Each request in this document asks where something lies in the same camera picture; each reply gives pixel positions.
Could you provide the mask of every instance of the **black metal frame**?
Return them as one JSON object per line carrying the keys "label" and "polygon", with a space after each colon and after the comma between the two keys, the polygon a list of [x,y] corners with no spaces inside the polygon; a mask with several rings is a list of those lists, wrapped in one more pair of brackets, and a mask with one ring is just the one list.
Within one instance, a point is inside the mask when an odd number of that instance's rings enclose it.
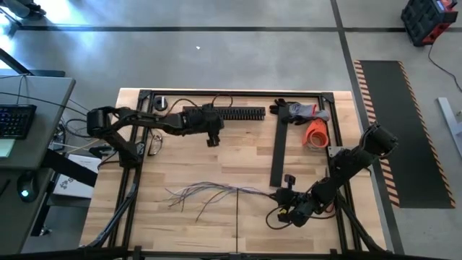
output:
{"label": "black metal frame", "polygon": [[42,76],[42,77],[64,77],[66,72],[64,71],[55,71],[47,69],[33,69],[29,70],[24,67],[20,62],[15,58],[9,55],[5,50],[0,48],[0,60],[2,60],[6,65],[12,68],[18,74],[26,74],[29,76]]}
{"label": "black metal frame", "polygon": [[[148,103],[148,112],[152,112],[152,100],[154,100],[155,95],[189,95],[189,96],[215,96],[217,94],[223,94],[225,91],[194,91],[194,90],[140,90],[139,99],[137,108],[140,110],[143,107],[144,101],[149,97]],[[331,119],[334,126],[334,135],[336,144],[341,146],[341,135],[340,135],[340,128],[338,117],[336,113],[336,106],[334,95],[332,92],[243,92],[243,91],[232,91],[231,92],[234,96],[243,96],[243,97],[273,97],[273,98],[317,98],[320,109],[325,109],[325,102],[328,102],[329,108],[331,110]],[[136,137],[136,130],[132,130],[132,137],[133,140]],[[147,142],[148,136],[148,129],[144,128],[142,142]],[[328,163],[330,164],[330,156],[328,153],[328,149],[326,148],[326,156],[328,158]],[[132,256],[133,260],[141,260],[144,257],[183,257],[183,258],[202,258],[202,259],[230,259],[230,260],[241,260],[241,259],[335,259],[336,256],[340,257],[341,255],[348,255],[351,257],[361,257],[361,259],[377,259],[377,256],[384,256],[386,254],[389,259],[402,259],[405,257],[406,259],[418,259],[415,256],[402,256],[402,255],[393,255],[391,253],[380,253],[380,255],[370,255],[368,252],[361,251],[361,248],[355,245],[355,250],[350,251],[348,250],[347,239],[345,235],[345,227],[343,222],[343,217],[341,215],[341,210],[339,210],[336,220],[337,225],[339,228],[339,240],[341,244],[341,254],[338,254],[335,249],[331,249],[330,253],[199,253],[199,252],[162,252],[162,251],[142,251],[141,246],[135,246],[133,251],[128,250],[129,239],[131,235],[131,226],[134,219],[134,209],[136,204],[136,195],[138,192],[139,181],[141,178],[141,165],[135,168],[135,176],[134,176],[134,192],[135,197],[130,204],[130,209],[127,214],[126,226],[123,234],[123,242],[122,246],[114,246],[108,245],[107,248],[92,248],[92,247],[85,247],[74,249],[70,251],[56,251],[56,252],[44,252],[44,253],[27,253],[27,254],[17,254],[7,256],[6,259],[114,259],[115,257],[123,257],[127,259],[127,257]],[[123,199],[123,196],[126,192],[126,182],[128,181],[128,174],[129,170],[124,169],[125,175],[122,176],[121,187],[118,191],[118,199],[119,197]],[[351,209],[349,211],[350,214],[354,214],[354,207],[352,205],[352,194],[351,194],[351,187],[349,187],[349,183],[345,185],[345,194],[346,194],[346,205],[342,202],[343,207],[348,207]],[[339,201],[334,202],[337,209],[339,207]]]}
{"label": "black metal frame", "polygon": [[30,236],[40,236],[42,233],[42,228],[45,224],[46,216],[48,215],[48,212],[50,211],[50,205],[48,205],[48,200],[50,199],[51,194],[53,193],[53,190],[55,189],[56,186],[56,181],[58,180],[59,173],[54,173],[53,177],[51,180],[48,182],[48,186],[46,188],[46,195],[43,200],[43,204],[38,210],[37,217],[35,218],[34,225],[32,226],[32,229],[30,231]]}
{"label": "black metal frame", "polygon": [[[141,109],[143,107],[144,101],[149,97],[149,102],[148,102],[148,110],[152,109],[152,101],[154,100],[155,95],[185,95],[185,96],[210,96],[214,97],[215,95],[218,94],[224,94],[224,93],[230,93],[233,96],[240,96],[240,97],[270,97],[270,98],[317,98],[318,99],[318,104],[320,109],[325,109],[325,102],[328,102],[329,108],[331,110],[331,120],[332,124],[334,126],[334,135],[335,135],[335,140],[336,140],[336,145],[341,146],[341,135],[340,135],[340,128],[339,128],[339,121],[336,113],[336,106],[335,106],[335,100],[334,100],[334,94],[332,92],[267,92],[267,91],[217,91],[217,90],[140,90],[139,93],[139,98],[138,98],[138,103],[136,105],[136,109]],[[132,129],[132,135],[131,135],[131,140],[134,140],[136,138],[136,132],[138,131],[138,128],[134,126]],[[145,128],[143,131],[143,137],[142,137],[142,142],[146,143],[147,141],[147,133],[148,130]],[[330,157],[328,154],[328,149],[326,148],[326,156],[328,158],[328,163],[330,163]],[[139,180],[141,177],[141,167],[137,167],[135,169],[135,175],[134,175],[134,183],[139,184]],[[124,197],[124,194],[126,192],[126,184],[128,182],[128,174],[129,170],[124,169],[122,179],[121,179],[121,186],[118,191],[118,201],[121,201]],[[136,187],[135,191],[135,196],[137,195],[138,192],[138,186]],[[353,205],[353,198],[352,198],[352,191],[349,183],[345,185],[345,196],[346,196],[346,202],[347,204],[352,208],[354,211],[354,205]],[[134,203],[130,206],[128,209],[128,214],[127,214],[127,219],[126,219],[126,224],[125,224],[125,229],[123,232],[123,241],[122,241],[122,246],[123,247],[128,247],[129,244],[129,239],[130,239],[130,234],[131,234],[131,226],[134,220],[134,208],[135,208],[135,203],[136,200],[134,200]],[[348,245],[347,245],[347,236],[346,236],[346,231],[345,231],[345,224],[344,224],[344,218],[342,216],[341,211],[336,214],[336,221],[337,221],[337,226],[339,229],[339,240],[341,244],[341,250],[342,252],[347,252],[348,250]],[[353,241],[354,241],[354,249],[356,251],[361,251],[361,243],[359,240],[359,236],[356,232],[356,230],[352,227],[352,234],[353,234]],[[108,246],[114,246],[116,243],[116,237],[117,237],[117,230],[115,229],[111,236],[110,236],[110,241]],[[280,259],[293,259],[293,258],[304,258],[304,259],[327,259],[327,257],[330,257],[330,254],[246,254],[252,257],[261,257],[261,258],[280,258]],[[141,251],[141,256],[166,256],[166,257],[199,257],[199,258],[211,258],[211,257],[216,257],[216,256],[221,256],[223,257],[223,253],[196,253],[196,252],[191,252],[191,253],[176,253],[176,252],[151,252],[151,251]]]}

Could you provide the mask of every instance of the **black floor mat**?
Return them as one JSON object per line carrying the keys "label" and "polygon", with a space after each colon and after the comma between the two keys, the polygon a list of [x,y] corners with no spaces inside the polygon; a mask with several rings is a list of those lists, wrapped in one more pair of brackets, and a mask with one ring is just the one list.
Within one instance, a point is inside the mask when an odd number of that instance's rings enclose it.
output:
{"label": "black floor mat", "polygon": [[367,120],[398,137],[398,148],[380,161],[390,202],[400,208],[456,207],[402,63],[355,61],[354,67]]}

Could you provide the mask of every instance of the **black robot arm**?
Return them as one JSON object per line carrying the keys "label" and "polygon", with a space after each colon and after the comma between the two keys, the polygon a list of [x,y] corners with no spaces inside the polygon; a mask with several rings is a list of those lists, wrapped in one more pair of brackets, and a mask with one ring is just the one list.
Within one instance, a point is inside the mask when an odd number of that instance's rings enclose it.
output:
{"label": "black robot arm", "polygon": [[[118,120],[110,122],[110,115]],[[121,167],[134,168],[141,163],[140,151],[143,146],[127,142],[118,130],[124,126],[144,126],[149,129],[161,129],[167,134],[185,136],[189,134],[207,133],[207,145],[219,145],[219,130],[223,129],[223,120],[214,112],[212,104],[201,107],[201,113],[183,111],[168,113],[166,116],[145,113],[130,108],[102,107],[87,114],[87,133],[94,138],[105,140],[119,152]]]}
{"label": "black robot arm", "polygon": [[313,213],[321,214],[338,199],[339,207],[344,210],[370,250],[379,251],[364,228],[356,219],[353,211],[339,193],[339,188],[362,169],[369,167],[374,161],[387,157],[398,145],[397,138],[383,127],[374,123],[362,135],[359,145],[353,149],[343,149],[335,155],[329,165],[329,177],[314,183],[306,192],[292,190],[295,177],[286,175],[287,188],[278,188],[272,197],[281,210],[278,219],[281,222],[303,226]]}

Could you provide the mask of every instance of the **wooden table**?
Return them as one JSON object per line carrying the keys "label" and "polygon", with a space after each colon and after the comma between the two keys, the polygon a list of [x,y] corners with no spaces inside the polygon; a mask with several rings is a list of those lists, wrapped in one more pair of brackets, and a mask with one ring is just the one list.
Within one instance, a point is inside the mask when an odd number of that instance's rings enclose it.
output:
{"label": "wooden table", "polygon": [[[121,89],[116,107],[135,108],[138,93],[139,89]],[[360,132],[352,94],[334,92],[334,96],[344,146],[356,146]],[[184,97],[167,96],[170,104],[178,98]],[[187,98],[197,104],[211,101],[210,97]],[[299,98],[297,101],[317,103],[314,98]],[[215,105],[228,105],[229,102],[228,97],[219,97]],[[234,97],[236,106],[269,107],[273,102],[271,97]],[[179,102],[173,112],[181,111],[183,105],[190,104]],[[325,151],[312,151],[301,145],[306,127],[289,125],[287,131],[284,173],[297,177],[294,186],[297,191],[305,191],[313,182],[321,179],[327,163]],[[231,194],[216,204],[210,204],[198,222],[195,219],[203,202],[217,191],[204,191],[188,198],[183,212],[181,207],[169,208],[167,201],[158,202],[170,197],[165,188],[177,191],[200,181],[250,186],[274,192],[269,187],[269,176],[275,131],[276,116],[267,109],[264,121],[225,121],[218,147],[207,147],[206,134],[185,137],[164,134],[160,153],[144,160],[130,247],[140,245],[143,251],[225,253],[235,251],[237,246],[239,252],[287,254],[328,254],[330,248],[340,249],[335,218],[310,219],[302,228],[268,228],[265,216],[275,208],[276,203],[263,196],[239,194],[237,205],[236,194]],[[130,132],[130,127],[121,129],[121,134],[127,139]],[[122,170],[118,164],[101,168],[81,244],[94,240],[112,217]],[[351,186],[359,220],[377,244],[385,248],[369,173],[364,171],[356,175]],[[118,244],[121,244],[124,223],[122,220]],[[281,224],[276,221],[276,215],[270,217],[270,223],[274,226]],[[352,248],[349,223],[346,221],[345,225],[349,247]]]}

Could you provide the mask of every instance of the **black stripe on floor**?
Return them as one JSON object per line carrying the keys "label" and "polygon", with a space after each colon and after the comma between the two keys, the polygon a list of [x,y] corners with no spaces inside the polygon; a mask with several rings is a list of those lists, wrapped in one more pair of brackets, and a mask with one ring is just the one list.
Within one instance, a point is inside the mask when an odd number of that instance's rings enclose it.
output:
{"label": "black stripe on floor", "polygon": [[[275,26],[89,26],[89,25],[20,25],[24,31],[63,32],[319,32],[332,33],[404,33],[404,27],[275,27]],[[446,32],[462,32],[462,27],[450,27]]]}
{"label": "black stripe on floor", "polygon": [[[339,28],[339,39],[341,44],[341,49],[344,54],[346,70],[348,71],[350,82],[352,83],[353,95],[356,101],[357,111],[359,114],[359,119],[362,124],[362,128],[366,129],[369,126],[369,121],[367,120],[367,114],[363,108],[363,101],[361,92],[359,90],[359,83],[356,78],[354,64],[352,60],[352,55],[349,52],[348,41],[345,35],[345,27],[341,21],[339,6],[336,0],[331,0],[332,11],[334,13],[334,18],[336,20],[336,25]],[[375,163],[373,165],[374,172],[377,173],[380,170],[380,163]],[[390,199],[388,198],[388,191],[385,185],[385,179],[381,174],[375,174],[375,180],[377,181],[378,192],[380,194],[380,200],[383,205],[383,213],[385,215],[385,221],[387,222],[388,231],[390,234],[391,243],[393,245],[393,251],[396,254],[404,254],[403,243],[401,242],[401,236],[399,235],[398,225],[396,224],[395,214],[393,208],[391,207]]]}
{"label": "black stripe on floor", "polygon": [[378,123],[398,137],[398,147],[384,163],[390,170],[381,171],[393,175],[386,181],[392,203],[400,208],[454,208],[456,203],[402,64],[358,64]]}

